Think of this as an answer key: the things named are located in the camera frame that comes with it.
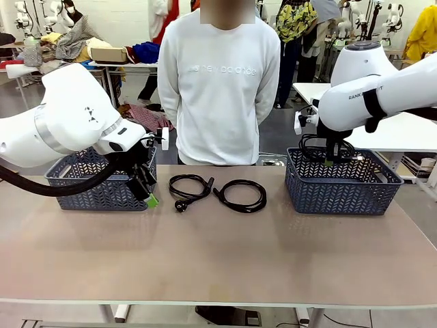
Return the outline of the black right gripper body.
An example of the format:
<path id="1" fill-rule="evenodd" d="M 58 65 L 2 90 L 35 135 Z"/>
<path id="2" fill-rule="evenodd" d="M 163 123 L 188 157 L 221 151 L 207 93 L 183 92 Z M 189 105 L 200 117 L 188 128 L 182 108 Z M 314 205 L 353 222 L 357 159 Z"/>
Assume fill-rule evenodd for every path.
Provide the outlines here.
<path id="1" fill-rule="evenodd" d="M 327 128 L 323 124 L 318 124 L 317 126 L 317 136 L 321 139 L 341 141 L 348 138 L 351 134 L 351 130 L 334 131 L 330 128 Z"/>

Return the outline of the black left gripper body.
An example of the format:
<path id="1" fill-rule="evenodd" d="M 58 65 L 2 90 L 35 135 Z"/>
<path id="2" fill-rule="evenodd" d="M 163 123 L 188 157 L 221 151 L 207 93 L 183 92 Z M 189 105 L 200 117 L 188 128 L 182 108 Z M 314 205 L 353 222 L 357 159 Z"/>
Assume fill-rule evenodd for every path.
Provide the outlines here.
<path id="1" fill-rule="evenodd" d="M 155 153 L 155 140 L 142 139 L 131 148 L 133 163 L 137 167 L 148 167 Z"/>

